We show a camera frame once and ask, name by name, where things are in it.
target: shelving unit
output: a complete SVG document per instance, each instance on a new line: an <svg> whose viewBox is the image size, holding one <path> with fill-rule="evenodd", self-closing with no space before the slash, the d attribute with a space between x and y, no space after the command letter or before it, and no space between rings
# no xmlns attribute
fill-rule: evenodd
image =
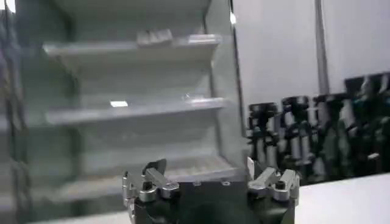
<svg viewBox="0 0 390 224"><path fill-rule="evenodd" d="M222 41L219 35L190 35L166 44L139 46L133 41L45 44L44 51L70 71L90 67L126 66L129 63L210 61Z"/></svg>
<svg viewBox="0 0 390 224"><path fill-rule="evenodd" d="M123 171L156 159L176 181L242 178L228 0L16 7L34 220L117 209ZM171 41L138 44L138 32L165 29Z"/></svg>

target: white table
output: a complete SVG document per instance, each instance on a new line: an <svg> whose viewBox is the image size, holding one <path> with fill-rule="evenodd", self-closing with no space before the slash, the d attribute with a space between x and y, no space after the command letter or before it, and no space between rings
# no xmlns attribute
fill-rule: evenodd
<svg viewBox="0 0 390 224"><path fill-rule="evenodd" d="M389 224L390 174L300 188L296 224ZM39 224L129 224L126 212Z"/></svg>

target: white shelf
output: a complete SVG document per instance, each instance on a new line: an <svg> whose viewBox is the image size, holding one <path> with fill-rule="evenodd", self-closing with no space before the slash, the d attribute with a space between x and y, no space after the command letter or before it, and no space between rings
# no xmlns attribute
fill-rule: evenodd
<svg viewBox="0 0 390 224"><path fill-rule="evenodd" d="M203 15L210 0L55 0L70 16L90 18L128 18L139 15L193 13Z"/></svg>
<svg viewBox="0 0 390 224"><path fill-rule="evenodd" d="M168 161L165 176L178 182L220 180L233 178L244 173L243 170L231 166L220 156L203 156ZM50 198L54 202L88 200L122 192L122 176L80 180L59 188Z"/></svg>
<svg viewBox="0 0 390 224"><path fill-rule="evenodd" d="M117 67L150 61L210 61L221 42L219 35L190 35L172 42L141 47L134 41L44 44L50 57L56 57L72 72L97 66Z"/></svg>
<svg viewBox="0 0 390 224"><path fill-rule="evenodd" d="M143 107L129 105L121 108L71 110L45 114L46 125L71 125L86 122L109 121L131 117L155 116L169 113L183 113L201 110L216 110L226 105L224 98L194 99L189 101L147 105Z"/></svg>

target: metal gripper jaw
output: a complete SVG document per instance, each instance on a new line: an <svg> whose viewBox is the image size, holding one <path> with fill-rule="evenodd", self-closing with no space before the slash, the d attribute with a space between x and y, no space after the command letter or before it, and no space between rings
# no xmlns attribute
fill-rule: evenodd
<svg viewBox="0 0 390 224"><path fill-rule="evenodd" d="M249 192L258 198L268 194L276 201L293 200L295 205L299 202L299 175L293 170L285 170L280 175L276 169L268 167L256 180L248 182Z"/></svg>
<svg viewBox="0 0 390 224"><path fill-rule="evenodd" d="M164 177L165 167L166 160L161 159L146 165L142 175L128 172L123 175L123 203L128 208L132 221L134 220L134 202L136 199L142 202L152 202L158 197L170 199L180 191L178 183Z"/></svg>

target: gray wall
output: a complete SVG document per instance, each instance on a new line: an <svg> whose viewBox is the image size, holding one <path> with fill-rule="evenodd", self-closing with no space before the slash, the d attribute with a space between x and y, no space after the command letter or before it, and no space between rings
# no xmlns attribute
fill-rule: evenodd
<svg viewBox="0 0 390 224"><path fill-rule="evenodd" d="M236 0L238 53L247 106L318 93L314 1Z"/></svg>
<svg viewBox="0 0 390 224"><path fill-rule="evenodd" d="M390 1L323 1L330 91L344 79L390 71Z"/></svg>

